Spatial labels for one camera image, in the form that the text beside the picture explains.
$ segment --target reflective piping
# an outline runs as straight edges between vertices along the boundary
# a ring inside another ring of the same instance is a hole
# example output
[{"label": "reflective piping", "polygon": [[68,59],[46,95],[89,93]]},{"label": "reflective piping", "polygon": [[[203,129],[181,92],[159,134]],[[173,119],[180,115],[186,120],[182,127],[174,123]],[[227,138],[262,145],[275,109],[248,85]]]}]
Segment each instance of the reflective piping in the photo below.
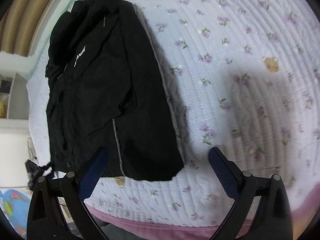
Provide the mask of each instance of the reflective piping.
[{"label": "reflective piping", "polygon": [[123,169],[122,169],[122,157],[121,157],[121,152],[120,152],[120,143],[119,143],[119,138],[118,138],[118,134],[117,134],[115,119],[112,119],[112,123],[113,123],[113,130],[115,131],[115,138],[116,138],[116,142],[117,142],[118,155],[119,155],[119,161],[120,161],[120,170],[121,170],[122,175],[125,176]]}]

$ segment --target blue mesh pad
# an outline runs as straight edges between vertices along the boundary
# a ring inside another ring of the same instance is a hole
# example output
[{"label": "blue mesh pad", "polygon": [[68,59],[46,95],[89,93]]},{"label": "blue mesh pad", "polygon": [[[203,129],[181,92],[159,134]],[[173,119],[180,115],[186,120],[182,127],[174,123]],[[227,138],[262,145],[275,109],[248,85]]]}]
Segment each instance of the blue mesh pad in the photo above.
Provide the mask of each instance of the blue mesh pad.
[{"label": "blue mesh pad", "polygon": [[228,197],[237,200],[239,197],[237,181],[214,148],[209,151],[209,163]]},{"label": "blue mesh pad", "polygon": [[102,148],[99,156],[96,158],[87,173],[83,176],[79,184],[79,199],[84,201],[89,198],[96,187],[104,169],[108,165],[109,154],[107,149]]}]

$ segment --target pink bed sheet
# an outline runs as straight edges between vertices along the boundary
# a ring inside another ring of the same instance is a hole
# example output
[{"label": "pink bed sheet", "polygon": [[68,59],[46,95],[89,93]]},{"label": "pink bed sheet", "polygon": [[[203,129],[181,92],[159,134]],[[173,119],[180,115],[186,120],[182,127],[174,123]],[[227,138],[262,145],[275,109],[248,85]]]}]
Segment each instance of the pink bed sheet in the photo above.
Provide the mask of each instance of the pink bed sheet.
[{"label": "pink bed sheet", "polygon": [[[320,203],[320,184],[318,184],[308,195],[303,205],[292,212],[292,218],[299,219],[304,214],[319,206]],[[182,227],[173,225],[142,223],[121,219],[107,215],[90,206],[88,209],[97,218],[111,223],[119,228],[148,240],[208,240],[218,229],[218,227]],[[246,220],[238,236],[244,235],[251,225],[250,220]]]}]

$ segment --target black jacket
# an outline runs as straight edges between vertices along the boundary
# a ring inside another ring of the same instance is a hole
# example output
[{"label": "black jacket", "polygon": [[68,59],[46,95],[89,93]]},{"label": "black jacket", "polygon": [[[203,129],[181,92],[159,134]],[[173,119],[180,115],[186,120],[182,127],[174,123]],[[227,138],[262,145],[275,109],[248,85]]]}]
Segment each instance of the black jacket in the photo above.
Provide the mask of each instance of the black jacket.
[{"label": "black jacket", "polygon": [[159,67],[131,3],[76,1],[52,31],[46,76],[56,170],[77,171],[101,146],[104,177],[170,180],[181,170]]}]

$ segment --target bed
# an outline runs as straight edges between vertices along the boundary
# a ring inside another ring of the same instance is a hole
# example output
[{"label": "bed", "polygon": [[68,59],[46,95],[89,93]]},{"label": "bed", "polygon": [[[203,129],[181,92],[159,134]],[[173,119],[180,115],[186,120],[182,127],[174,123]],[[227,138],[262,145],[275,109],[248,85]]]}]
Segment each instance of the bed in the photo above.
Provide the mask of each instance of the bed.
[{"label": "bed", "polygon": [[[319,206],[320,23],[308,3],[128,1],[159,61],[185,168],[168,182],[101,178],[86,200],[91,212],[148,239],[169,239],[150,228],[208,239],[232,205],[207,160],[214,145],[255,176],[279,174],[294,217],[310,199]],[[50,158],[47,52],[27,84],[40,164]]]}]

